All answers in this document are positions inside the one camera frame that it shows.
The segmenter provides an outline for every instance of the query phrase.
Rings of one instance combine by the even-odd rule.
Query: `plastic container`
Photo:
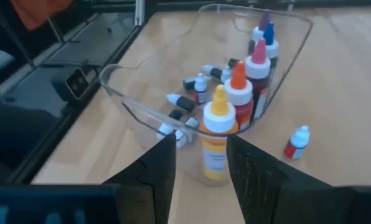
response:
[[[245,58],[251,31],[258,25],[263,12],[250,7],[206,5],[198,13],[195,12],[195,24],[189,30],[167,41],[167,45],[147,59],[134,61],[125,55],[119,64],[108,65],[101,71],[101,85],[121,114],[128,115],[123,122],[132,133],[136,147],[150,149],[159,142],[157,133],[163,134],[158,131],[160,125],[171,125],[187,138],[182,138],[186,143],[182,142],[184,146],[177,149],[177,169],[208,185],[220,185],[230,180],[228,176],[220,182],[211,181],[203,175],[201,136],[225,139],[227,135],[204,133],[184,124],[190,116],[201,121],[201,107],[192,113],[184,113],[180,121],[171,119],[168,114],[176,107],[167,102],[166,95],[177,93],[192,99],[193,92],[184,90],[183,79],[202,72],[202,65],[226,65],[230,58]],[[312,28],[312,22],[303,17],[286,12],[270,11],[270,14],[276,24],[276,39],[281,43],[281,60],[273,75],[266,108],[270,106]],[[220,81],[215,79],[208,83],[210,98],[218,84]],[[248,140],[252,126],[253,122],[237,134]]]

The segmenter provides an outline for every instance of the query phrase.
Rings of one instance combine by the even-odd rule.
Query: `bottle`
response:
[[[195,102],[198,105],[205,103],[208,100],[206,79],[202,73],[198,74],[195,80],[194,90],[195,90]]]
[[[309,126],[304,125],[295,130],[285,147],[285,157],[288,159],[300,159],[304,152],[304,148],[309,144],[309,139]]]
[[[265,108],[268,87],[270,85],[270,60],[266,57],[266,40],[259,39],[252,56],[245,59],[247,79],[253,85],[253,101],[255,107],[252,118],[259,118]]]
[[[268,75],[270,77],[269,84],[271,84],[274,71],[278,63],[278,42],[274,38],[274,36],[275,36],[274,24],[270,22],[265,33],[263,34],[263,37],[266,40],[266,56],[268,57],[268,59],[270,59],[270,72]]]
[[[231,68],[230,66],[226,66],[223,70],[219,69],[217,67],[214,67],[213,65],[203,65],[202,70],[211,75],[212,77],[220,80],[222,84],[224,84],[225,81],[231,78]]]
[[[199,127],[198,119],[193,116],[190,117],[184,124],[195,129]],[[177,130],[174,134],[176,135],[176,146],[178,149],[182,148],[187,142],[192,142],[193,134],[190,131],[184,132]]]
[[[228,60],[227,65],[230,67],[230,69],[233,69],[239,61],[240,59],[230,58],[230,60]]]
[[[200,131],[211,134],[232,134],[238,131],[235,108],[227,101],[223,85],[218,85],[213,101],[204,107]],[[227,177],[227,137],[209,138],[202,136],[204,153],[204,175],[209,180],[223,181]]]
[[[166,98],[171,104],[178,106],[188,113],[191,113],[195,108],[195,102],[188,99],[187,97],[171,93],[166,95]]]
[[[235,108],[235,119],[240,130],[244,130],[250,124],[253,111],[252,83],[245,75],[245,64],[240,61],[233,69],[233,76],[224,84],[228,101]]]
[[[248,45],[248,55],[252,55],[255,45],[259,39],[263,38],[264,32],[270,22],[270,14],[266,10],[260,18],[259,26],[256,26],[252,31],[252,38]]]
[[[206,79],[206,82],[209,82],[212,78],[205,76],[204,78]],[[194,90],[194,85],[195,85],[195,80],[197,77],[192,77],[192,78],[185,78],[183,79],[183,87],[185,90]]]
[[[172,112],[169,114],[170,118],[173,118],[173,119],[176,119],[176,120],[180,120],[182,116],[183,116],[183,113],[181,113],[181,111],[179,111],[179,110],[172,110]],[[158,139],[163,139],[165,136],[167,136],[168,134],[173,132],[173,128],[172,128],[172,126],[170,126],[168,124],[162,123],[161,126],[159,127],[159,132],[160,133],[156,134],[156,137]]]

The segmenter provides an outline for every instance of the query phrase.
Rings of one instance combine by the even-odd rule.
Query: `pink cap bottle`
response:
[[[266,56],[266,40],[259,39],[252,56],[245,59],[247,79],[253,85],[254,119],[259,118],[265,108],[270,85],[270,65],[271,62]]]

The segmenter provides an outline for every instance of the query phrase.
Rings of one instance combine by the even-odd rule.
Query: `white bottle cap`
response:
[[[310,132],[309,126],[301,126],[291,136],[290,143],[297,149],[302,149],[309,144]]]
[[[180,97],[181,97],[181,95],[174,94],[174,93],[166,95],[167,100],[173,105],[176,105],[176,103],[177,103],[177,101],[179,100]]]
[[[247,80],[247,85],[242,90],[237,90],[231,86],[231,80],[224,83],[224,88],[227,93],[228,102],[234,106],[241,106],[249,103],[252,99],[252,83]]]
[[[195,79],[194,89],[195,91],[206,91],[207,84],[204,74],[198,74],[197,78]]]
[[[195,118],[195,117],[190,117],[184,124],[187,125],[187,126],[190,126],[192,128],[198,128],[199,127],[198,119]],[[177,141],[179,141],[182,138],[185,138],[183,132],[180,131],[180,130],[176,130],[175,135],[176,135],[176,140]],[[187,137],[188,137],[188,142],[191,142],[192,141],[192,133],[189,133],[189,135],[187,135]]]
[[[220,81],[222,81],[222,83],[224,84],[227,80],[231,79],[231,69],[230,69],[230,66],[226,66],[224,69],[223,69],[223,72],[222,72],[222,76],[220,77]]]
[[[157,134],[156,134],[156,137],[157,137],[158,139],[162,139],[162,138],[164,138],[166,135],[172,133],[172,132],[173,132],[173,128],[172,128],[172,126],[163,123],[163,124],[161,124],[161,127],[159,127],[159,131],[162,132],[162,133],[164,133],[165,135],[162,135],[161,133],[157,133]]]
[[[263,34],[265,33],[262,30],[259,30],[259,27],[255,27],[252,32],[252,40],[257,43],[260,38],[263,38]]]
[[[212,113],[212,101],[204,106],[204,124],[209,131],[225,133],[231,130],[235,123],[235,108],[231,103],[228,105],[228,114],[216,115]]]
[[[202,71],[204,71],[204,73],[206,74],[210,74],[210,71],[212,71],[213,68],[214,68],[213,65],[203,65]]]
[[[271,59],[278,57],[278,42],[274,40],[273,44],[266,45],[266,56]]]
[[[252,57],[249,56],[245,59],[245,71],[247,77],[253,79],[266,78],[270,72],[270,60],[266,57],[266,60],[263,64],[257,64],[252,62]]]

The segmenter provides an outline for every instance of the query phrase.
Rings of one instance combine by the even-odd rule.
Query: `orange cap bottle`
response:
[[[227,92],[228,101],[235,108],[235,119],[240,130],[249,127],[253,111],[253,86],[247,80],[244,62],[239,61],[237,63],[233,69],[232,78],[224,83],[224,87]]]

